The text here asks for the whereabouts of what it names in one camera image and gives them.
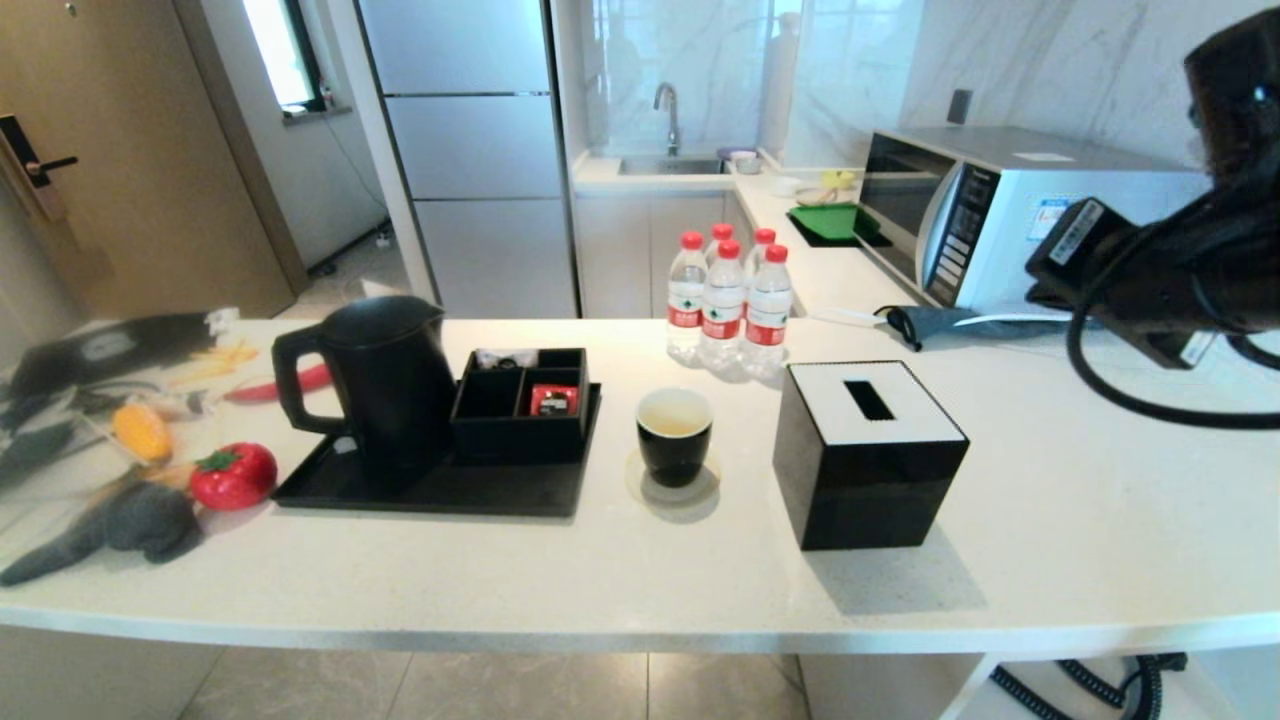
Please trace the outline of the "black cooktop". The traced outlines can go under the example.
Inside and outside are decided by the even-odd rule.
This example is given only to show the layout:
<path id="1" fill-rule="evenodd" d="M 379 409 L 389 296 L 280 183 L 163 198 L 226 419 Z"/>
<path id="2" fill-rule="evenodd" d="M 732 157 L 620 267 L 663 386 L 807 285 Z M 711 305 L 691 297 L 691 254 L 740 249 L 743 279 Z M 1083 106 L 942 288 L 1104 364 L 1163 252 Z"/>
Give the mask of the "black cooktop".
<path id="1" fill-rule="evenodd" d="M 815 249 L 884 249 L 892 245 L 867 217 L 804 220 L 788 214 L 788 222 Z"/>

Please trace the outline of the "black tissue box white top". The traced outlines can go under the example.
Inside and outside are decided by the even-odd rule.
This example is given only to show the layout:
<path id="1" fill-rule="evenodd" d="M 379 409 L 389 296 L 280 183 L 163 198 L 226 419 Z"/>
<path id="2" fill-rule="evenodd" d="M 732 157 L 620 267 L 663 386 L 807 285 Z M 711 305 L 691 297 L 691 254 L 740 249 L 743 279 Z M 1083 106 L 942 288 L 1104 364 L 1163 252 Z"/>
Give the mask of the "black tissue box white top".
<path id="1" fill-rule="evenodd" d="M 923 544 L 969 448 L 905 363 L 783 370 L 772 466 L 804 552 Z"/>

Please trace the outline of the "bright window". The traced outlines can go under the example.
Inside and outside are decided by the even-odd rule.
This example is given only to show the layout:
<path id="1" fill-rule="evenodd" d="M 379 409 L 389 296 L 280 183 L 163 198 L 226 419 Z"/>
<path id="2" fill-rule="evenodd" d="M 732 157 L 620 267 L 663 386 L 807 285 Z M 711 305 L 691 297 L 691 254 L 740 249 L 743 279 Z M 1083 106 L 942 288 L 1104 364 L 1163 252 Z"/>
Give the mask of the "bright window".
<path id="1" fill-rule="evenodd" d="M 323 74 L 302 0 L 241 0 L 282 114 L 328 109 Z"/>

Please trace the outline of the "white refrigerator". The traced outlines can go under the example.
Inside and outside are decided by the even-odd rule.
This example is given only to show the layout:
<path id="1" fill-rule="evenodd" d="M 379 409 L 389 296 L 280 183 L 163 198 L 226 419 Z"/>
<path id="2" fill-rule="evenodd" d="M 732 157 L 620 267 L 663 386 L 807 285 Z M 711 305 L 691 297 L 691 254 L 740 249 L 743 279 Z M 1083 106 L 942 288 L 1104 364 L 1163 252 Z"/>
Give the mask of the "white refrigerator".
<path id="1" fill-rule="evenodd" d="M 358 0 L 443 307 L 571 319 L 579 292 L 548 0 Z"/>

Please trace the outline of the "steel kitchen sink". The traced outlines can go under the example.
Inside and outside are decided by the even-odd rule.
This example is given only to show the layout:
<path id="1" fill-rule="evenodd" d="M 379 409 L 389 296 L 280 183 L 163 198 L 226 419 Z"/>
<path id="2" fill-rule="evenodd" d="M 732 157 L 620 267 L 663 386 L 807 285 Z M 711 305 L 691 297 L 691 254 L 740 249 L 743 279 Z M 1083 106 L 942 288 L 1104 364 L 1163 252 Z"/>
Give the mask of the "steel kitchen sink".
<path id="1" fill-rule="evenodd" d="M 719 158 L 626 156 L 620 161 L 621 176 L 726 176 L 728 164 Z"/>

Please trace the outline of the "black bag white tag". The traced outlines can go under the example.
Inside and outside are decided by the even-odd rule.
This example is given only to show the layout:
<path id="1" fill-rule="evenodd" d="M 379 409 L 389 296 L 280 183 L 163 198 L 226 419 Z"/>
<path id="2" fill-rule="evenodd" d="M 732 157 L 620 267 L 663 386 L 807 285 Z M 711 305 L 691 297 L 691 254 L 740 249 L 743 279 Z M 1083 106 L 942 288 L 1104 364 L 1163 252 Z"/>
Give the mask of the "black bag white tag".
<path id="1" fill-rule="evenodd" d="M 129 319 L 27 350 L 0 402 L 91 386 L 156 366 L 172 366 L 216 343 L 209 314 Z"/>

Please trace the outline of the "black cup white inside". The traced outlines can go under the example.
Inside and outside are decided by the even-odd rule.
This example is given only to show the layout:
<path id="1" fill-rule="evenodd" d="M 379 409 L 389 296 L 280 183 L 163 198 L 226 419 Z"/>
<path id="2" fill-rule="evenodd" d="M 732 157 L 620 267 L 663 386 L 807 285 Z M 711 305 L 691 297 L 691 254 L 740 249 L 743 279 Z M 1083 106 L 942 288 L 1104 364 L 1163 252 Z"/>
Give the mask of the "black cup white inside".
<path id="1" fill-rule="evenodd" d="M 645 395 L 635 427 L 649 477 L 669 488 L 692 483 L 707 459 L 714 419 L 710 402 L 694 389 L 663 387 Z"/>

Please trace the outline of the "white kitchen base cabinet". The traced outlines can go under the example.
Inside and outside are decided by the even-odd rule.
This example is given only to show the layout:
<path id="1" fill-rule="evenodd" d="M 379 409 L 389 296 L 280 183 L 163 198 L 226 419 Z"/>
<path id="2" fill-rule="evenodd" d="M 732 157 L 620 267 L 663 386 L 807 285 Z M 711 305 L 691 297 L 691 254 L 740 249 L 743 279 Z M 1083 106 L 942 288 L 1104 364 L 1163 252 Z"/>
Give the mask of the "white kitchen base cabinet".
<path id="1" fill-rule="evenodd" d="M 754 223 L 730 191 L 586 193 L 573 200 L 582 314 L 586 319 L 662 318 L 667 273 L 686 231 L 733 227 L 751 245 Z"/>

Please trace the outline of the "silver microwave oven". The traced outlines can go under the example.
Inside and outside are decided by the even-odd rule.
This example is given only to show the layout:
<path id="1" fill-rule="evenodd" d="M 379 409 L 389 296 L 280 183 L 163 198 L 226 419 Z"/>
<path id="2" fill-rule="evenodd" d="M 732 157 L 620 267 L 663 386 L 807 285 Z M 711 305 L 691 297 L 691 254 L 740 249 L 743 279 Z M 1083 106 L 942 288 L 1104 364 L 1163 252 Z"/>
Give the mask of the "silver microwave oven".
<path id="1" fill-rule="evenodd" d="M 1027 261 L 1074 202 L 1144 225 L 1210 186 L 1192 167 L 1019 127 L 893 128 L 870 137 L 858 206 L 878 225 L 868 254 L 920 304 L 1030 313 Z"/>

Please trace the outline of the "grey plush toy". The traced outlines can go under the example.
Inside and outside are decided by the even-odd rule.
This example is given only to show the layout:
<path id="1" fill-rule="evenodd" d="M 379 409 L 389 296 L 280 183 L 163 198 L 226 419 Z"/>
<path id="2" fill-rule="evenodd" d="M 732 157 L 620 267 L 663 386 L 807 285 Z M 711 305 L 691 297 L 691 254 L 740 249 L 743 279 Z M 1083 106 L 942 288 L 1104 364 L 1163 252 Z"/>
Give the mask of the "grey plush toy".
<path id="1" fill-rule="evenodd" d="M 0 587 L 15 587 L 73 566 L 101 548 L 137 552 L 147 562 L 170 562 L 204 539 L 186 493 L 147 480 L 128 480 L 81 514 L 61 534 L 0 571 Z"/>

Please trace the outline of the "red toy tomato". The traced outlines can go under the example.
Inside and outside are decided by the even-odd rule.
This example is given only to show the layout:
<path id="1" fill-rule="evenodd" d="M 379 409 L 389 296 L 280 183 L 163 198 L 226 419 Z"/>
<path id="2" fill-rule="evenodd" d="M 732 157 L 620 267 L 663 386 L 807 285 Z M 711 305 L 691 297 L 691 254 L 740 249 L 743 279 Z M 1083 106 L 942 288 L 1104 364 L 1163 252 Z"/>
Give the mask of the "red toy tomato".
<path id="1" fill-rule="evenodd" d="M 216 511 L 238 511 L 264 502 L 276 488 L 278 465 L 262 445 L 224 446 L 195 464 L 189 491 Z"/>

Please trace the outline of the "green plastic tray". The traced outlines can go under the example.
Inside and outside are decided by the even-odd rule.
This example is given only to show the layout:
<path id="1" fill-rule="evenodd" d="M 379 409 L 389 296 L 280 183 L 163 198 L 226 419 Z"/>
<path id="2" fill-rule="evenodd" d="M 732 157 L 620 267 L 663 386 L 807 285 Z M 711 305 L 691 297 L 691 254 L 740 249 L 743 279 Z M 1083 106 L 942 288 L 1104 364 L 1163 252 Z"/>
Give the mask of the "green plastic tray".
<path id="1" fill-rule="evenodd" d="M 803 233 L 827 243 L 870 241 L 881 232 L 881 223 L 855 202 L 796 206 L 787 215 Z"/>

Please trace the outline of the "red toy chili pepper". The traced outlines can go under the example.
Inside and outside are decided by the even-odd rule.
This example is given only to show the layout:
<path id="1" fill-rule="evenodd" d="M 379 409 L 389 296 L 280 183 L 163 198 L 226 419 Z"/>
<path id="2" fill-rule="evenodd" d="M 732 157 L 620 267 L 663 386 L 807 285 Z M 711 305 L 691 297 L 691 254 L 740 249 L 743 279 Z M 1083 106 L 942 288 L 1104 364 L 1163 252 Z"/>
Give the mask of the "red toy chili pepper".
<path id="1" fill-rule="evenodd" d="M 301 391 L 306 395 L 332 384 L 332 374 L 325 364 L 317 364 L 306 370 L 298 372 Z M 237 405 L 271 404 L 279 400 L 279 389 L 275 382 L 264 382 L 253 386 L 239 386 L 224 393 L 221 398 Z"/>

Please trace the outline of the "clear glass coaster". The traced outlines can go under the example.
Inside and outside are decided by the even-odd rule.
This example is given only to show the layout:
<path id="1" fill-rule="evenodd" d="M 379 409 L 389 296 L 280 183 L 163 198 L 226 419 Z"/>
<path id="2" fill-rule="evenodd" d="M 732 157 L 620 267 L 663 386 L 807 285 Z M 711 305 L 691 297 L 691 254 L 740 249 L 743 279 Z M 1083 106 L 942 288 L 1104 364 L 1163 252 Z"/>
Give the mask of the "clear glass coaster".
<path id="1" fill-rule="evenodd" d="M 712 498 L 721 483 L 721 460 L 712 446 L 694 479 L 686 486 L 667 487 L 658 483 L 646 469 L 639 450 L 627 457 L 623 486 L 631 496 L 645 505 L 659 509 L 690 509 Z"/>

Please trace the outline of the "black compartment organizer box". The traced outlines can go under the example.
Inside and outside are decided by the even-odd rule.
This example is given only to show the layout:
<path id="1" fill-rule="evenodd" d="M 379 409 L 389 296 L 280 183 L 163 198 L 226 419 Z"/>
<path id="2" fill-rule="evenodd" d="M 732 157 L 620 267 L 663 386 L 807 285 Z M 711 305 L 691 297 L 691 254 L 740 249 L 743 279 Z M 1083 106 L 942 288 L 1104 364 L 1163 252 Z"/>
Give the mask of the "black compartment organizer box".
<path id="1" fill-rule="evenodd" d="M 490 464 L 570 462 L 582 456 L 591 405 L 588 351 L 539 350 L 536 368 L 515 370 L 477 370 L 470 354 L 451 411 L 460 456 Z M 530 416 L 535 383 L 577 386 L 579 413 Z"/>

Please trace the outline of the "yellow toy corn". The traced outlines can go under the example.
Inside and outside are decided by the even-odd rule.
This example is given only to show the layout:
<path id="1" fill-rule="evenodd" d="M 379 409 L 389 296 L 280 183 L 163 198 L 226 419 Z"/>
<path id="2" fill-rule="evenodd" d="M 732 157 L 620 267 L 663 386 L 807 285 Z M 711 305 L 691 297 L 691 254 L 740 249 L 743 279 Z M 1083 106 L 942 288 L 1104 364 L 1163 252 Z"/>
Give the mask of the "yellow toy corn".
<path id="1" fill-rule="evenodd" d="M 124 404 L 111 415 L 116 439 L 147 464 L 172 459 L 174 441 L 169 425 L 157 411 L 143 404 Z"/>

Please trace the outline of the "black electric kettle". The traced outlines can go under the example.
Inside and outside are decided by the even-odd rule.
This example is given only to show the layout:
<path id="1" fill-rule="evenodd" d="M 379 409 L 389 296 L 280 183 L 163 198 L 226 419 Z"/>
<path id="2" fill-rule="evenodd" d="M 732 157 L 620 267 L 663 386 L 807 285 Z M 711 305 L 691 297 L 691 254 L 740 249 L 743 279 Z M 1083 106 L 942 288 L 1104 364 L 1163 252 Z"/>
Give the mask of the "black electric kettle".
<path id="1" fill-rule="evenodd" d="M 355 439 L 370 471 L 428 469 L 451 447 L 456 383 L 443 346 L 445 314 L 412 295 L 361 299 L 271 346 L 280 406 L 293 428 Z M 339 416 L 305 406 L 298 360 L 330 373 Z"/>

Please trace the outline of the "black rectangular serving tray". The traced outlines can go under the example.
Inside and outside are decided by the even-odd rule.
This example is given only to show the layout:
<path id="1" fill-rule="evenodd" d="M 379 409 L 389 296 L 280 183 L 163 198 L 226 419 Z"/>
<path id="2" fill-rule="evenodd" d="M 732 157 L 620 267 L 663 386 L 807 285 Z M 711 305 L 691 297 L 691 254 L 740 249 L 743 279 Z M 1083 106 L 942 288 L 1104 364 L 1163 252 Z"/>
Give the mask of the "black rectangular serving tray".
<path id="1" fill-rule="evenodd" d="M 355 451 L 326 437 L 271 497 L 283 509 L 429 512 L 511 518 L 572 518 L 586 454 L 570 462 L 492 465 L 453 457 L 428 471 L 369 479 Z"/>

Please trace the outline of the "chrome sink faucet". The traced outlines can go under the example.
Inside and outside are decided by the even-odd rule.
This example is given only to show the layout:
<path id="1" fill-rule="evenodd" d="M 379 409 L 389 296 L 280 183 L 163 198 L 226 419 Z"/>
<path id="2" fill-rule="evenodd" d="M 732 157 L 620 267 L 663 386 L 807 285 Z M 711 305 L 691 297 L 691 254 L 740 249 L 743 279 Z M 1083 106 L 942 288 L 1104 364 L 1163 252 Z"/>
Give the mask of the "chrome sink faucet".
<path id="1" fill-rule="evenodd" d="M 655 88 L 652 108 L 655 111 L 666 113 L 666 154 L 668 158 L 677 158 L 682 143 L 678 124 L 678 92 L 671 82 L 659 82 Z"/>

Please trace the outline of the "yellow toy fries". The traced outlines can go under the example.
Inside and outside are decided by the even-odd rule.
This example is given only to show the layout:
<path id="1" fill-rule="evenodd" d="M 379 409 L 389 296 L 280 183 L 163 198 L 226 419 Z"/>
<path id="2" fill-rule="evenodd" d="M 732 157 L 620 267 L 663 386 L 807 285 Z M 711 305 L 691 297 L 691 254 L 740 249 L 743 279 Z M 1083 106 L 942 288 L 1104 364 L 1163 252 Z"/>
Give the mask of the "yellow toy fries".
<path id="1" fill-rule="evenodd" d="M 216 346 L 191 354 L 166 380 L 169 389 L 218 380 L 234 375 L 243 365 L 253 361 L 260 350 L 243 340 L 232 346 Z"/>

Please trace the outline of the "brown wooden door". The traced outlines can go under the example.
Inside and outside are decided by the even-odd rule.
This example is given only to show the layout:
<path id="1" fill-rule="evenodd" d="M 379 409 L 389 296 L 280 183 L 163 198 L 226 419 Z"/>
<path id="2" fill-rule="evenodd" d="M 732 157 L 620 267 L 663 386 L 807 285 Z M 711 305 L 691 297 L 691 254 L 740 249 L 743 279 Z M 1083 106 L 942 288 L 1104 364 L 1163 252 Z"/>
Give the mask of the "brown wooden door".
<path id="1" fill-rule="evenodd" d="M 47 259 L 93 318 L 237 307 L 305 287 L 200 0 L 0 0 L 0 137 Z"/>

